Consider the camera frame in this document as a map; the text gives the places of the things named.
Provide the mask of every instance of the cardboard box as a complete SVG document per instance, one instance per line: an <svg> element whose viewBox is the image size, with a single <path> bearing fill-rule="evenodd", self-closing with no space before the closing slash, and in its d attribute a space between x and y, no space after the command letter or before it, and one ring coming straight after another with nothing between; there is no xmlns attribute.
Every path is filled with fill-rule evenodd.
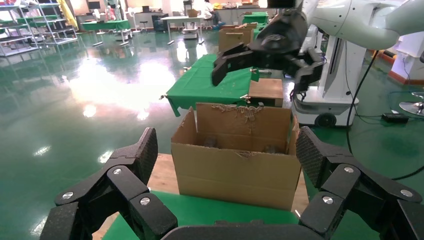
<svg viewBox="0 0 424 240"><path fill-rule="evenodd" d="M236 26L236 29L242 29L242 28L246 28L246 29L256 29L258 27L258 23L257 22L252 22L252 23L244 23L242 25Z"/></svg>
<svg viewBox="0 0 424 240"><path fill-rule="evenodd" d="M263 102L267 106L283 107L283 83L279 78L259 78L250 81L247 95L251 102Z"/></svg>
<svg viewBox="0 0 424 240"><path fill-rule="evenodd" d="M179 193L290 211L301 165L291 110L198 103L171 139ZM216 139L216 147L203 146ZM283 153L265 153L276 146Z"/></svg>
<svg viewBox="0 0 424 240"><path fill-rule="evenodd" d="M253 41L252 28L223 28L219 30L218 51L224 51L239 43L249 44Z"/></svg>

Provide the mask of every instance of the green table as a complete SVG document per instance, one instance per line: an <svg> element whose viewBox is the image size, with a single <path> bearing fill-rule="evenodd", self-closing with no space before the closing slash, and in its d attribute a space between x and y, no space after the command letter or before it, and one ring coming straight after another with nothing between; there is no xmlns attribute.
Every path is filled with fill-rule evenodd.
<svg viewBox="0 0 424 240"><path fill-rule="evenodd" d="M122 43L121 46L124 46L128 44L128 41L125 41L124 38L124 32L131 32L130 22L128 20L115 20L115 21L108 21L108 22L102 22L98 23L97 21L90 21L85 22L82 24L82 27L86 31L95 31L95 30L103 30L103 29L109 29L109 30L118 30L120 31L120 35L122 37ZM96 43L93 44L93 47L99 46L103 44L103 39L101 41L96 41Z"/></svg>
<svg viewBox="0 0 424 240"><path fill-rule="evenodd" d="M253 39L256 39L258 34L262 31L260 29L265 28L268 25L268 23L258 23L256 28L253 30Z"/></svg>
<svg viewBox="0 0 424 240"><path fill-rule="evenodd" d="M116 21L108 21L103 23L97 23L96 21L85 22L82 24L85 30L87 31L95 31L95 30L103 30L103 29L116 29L116 30L125 30L130 29L130 23L128 20L116 20Z"/></svg>
<svg viewBox="0 0 424 240"><path fill-rule="evenodd" d="M283 210L216 201L205 198L152 192L178 219L178 226L213 225L216 220L249 223L263 220L265 224L297 224L293 213ZM138 240L131 228L118 216L103 240Z"/></svg>
<svg viewBox="0 0 424 240"><path fill-rule="evenodd" d="M59 18L59 16L57 15L46 15L45 18L47 20L56 20ZM32 17L20 17L17 18L16 21L19 24L26 24L25 23L25 19L28 22L29 26L32 28L37 28L37 27L45 27L47 26L47 23L44 20L43 16L32 16ZM52 26L54 24L54 22L49 22L48 23L50 26Z"/></svg>
<svg viewBox="0 0 424 240"><path fill-rule="evenodd" d="M267 12L252 12L252 14L244 15L243 24L258 23L266 24L268 22Z"/></svg>
<svg viewBox="0 0 424 240"><path fill-rule="evenodd" d="M167 99L178 117L178 108L195 108L196 103L246 105L241 98L249 93L252 73L249 68L229 72L218 85L212 85L215 54L207 54L197 60L166 93Z"/></svg>

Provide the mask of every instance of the stool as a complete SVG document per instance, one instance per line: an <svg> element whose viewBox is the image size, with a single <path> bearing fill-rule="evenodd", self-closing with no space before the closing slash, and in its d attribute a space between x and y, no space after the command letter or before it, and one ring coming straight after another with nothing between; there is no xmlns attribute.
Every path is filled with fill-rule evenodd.
<svg viewBox="0 0 424 240"><path fill-rule="evenodd" d="M141 29L141 32L143 32L143 30L145 30L145 31L146 31L146 33L147 33L147 28L146 28L146 23L147 23L147 22L148 22L148 21L140 21L140 23L144 25L144 28L142 28L142 29Z"/></svg>
<svg viewBox="0 0 424 240"><path fill-rule="evenodd" d="M212 30L212 29L214 29L214 28L211 26L211 21L213 21L213 19L212 19L212 18L205 19L204 21L206 21L206 22L207 22L207 25L205 25L205 26L203 27L203 29L205 29L205 30L208 30L208 29Z"/></svg>
<svg viewBox="0 0 424 240"><path fill-rule="evenodd" d="M413 96L424 99L424 92L422 91L414 91L411 93ZM403 101L399 103L399 107L406 112L410 114L415 114L421 117L424 117L424 102L410 102L410 101Z"/></svg>

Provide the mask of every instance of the black device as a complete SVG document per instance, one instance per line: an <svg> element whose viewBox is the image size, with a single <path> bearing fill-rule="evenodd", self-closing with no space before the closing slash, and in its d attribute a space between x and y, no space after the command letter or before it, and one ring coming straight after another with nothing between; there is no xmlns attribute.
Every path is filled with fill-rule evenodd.
<svg viewBox="0 0 424 240"><path fill-rule="evenodd" d="M410 118L403 113L386 112L381 115L381 119L388 123L406 124Z"/></svg>
<svg viewBox="0 0 424 240"><path fill-rule="evenodd" d="M270 9L291 9L296 7L296 0L268 0Z"/></svg>
<svg viewBox="0 0 424 240"><path fill-rule="evenodd" d="M89 1L88 2L88 9L89 10L100 9L100 2L99 1Z"/></svg>
<svg viewBox="0 0 424 240"><path fill-rule="evenodd" d="M155 14L151 16L151 21L153 23L153 30L155 32L168 32L168 21L161 20L163 18L169 17L168 13Z"/></svg>
<svg viewBox="0 0 424 240"><path fill-rule="evenodd" d="M143 13L150 13L150 6L143 6Z"/></svg>
<svg viewBox="0 0 424 240"><path fill-rule="evenodd" d="M307 33L308 24L302 14L302 5L285 9L250 44L239 43L218 53L213 63L212 84L220 84L228 72L252 66L282 70L295 78L290 99L295 94L305 98L309 85L320 80L324 65L314 48L300 53Z"/></svg>
<svg viewBox="0 0 424 240"><path fill-rule="evenodd" d="M136 144L115 150L101 170L57 195L40 240L91 240L115 212L141 240L328 240L347 210L379 232L381 240L424 239L418 192L370 171L347 149L321 142L308 127L299 131L296 156L320 192L298 224L255 220L178 227L175 215L146 186L157 156L156 131L146 128Z"/></svg>

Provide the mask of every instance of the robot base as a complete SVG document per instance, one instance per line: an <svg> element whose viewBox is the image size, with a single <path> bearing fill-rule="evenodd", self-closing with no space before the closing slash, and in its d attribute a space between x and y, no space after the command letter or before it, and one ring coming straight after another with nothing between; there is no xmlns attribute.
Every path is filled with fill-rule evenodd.
<svg viewBox="0 0 424 240"><path fill-rule="evenodd" d="M195 27L194 29L183 29L182 30L182 35L184 40L187 39L197 39L198 38L198 27Z"/></svg>
<svg viewBox="0 0 424 240"><path fill-rule="evenodd" d="M348 121L351 103L346 102L305 102L300 99L294 99L291 104L291 111L297 117L300 125L319 126L319 127L346 127ZM356 111L352 109L350 113L349 126L354 121Z"/></svg>

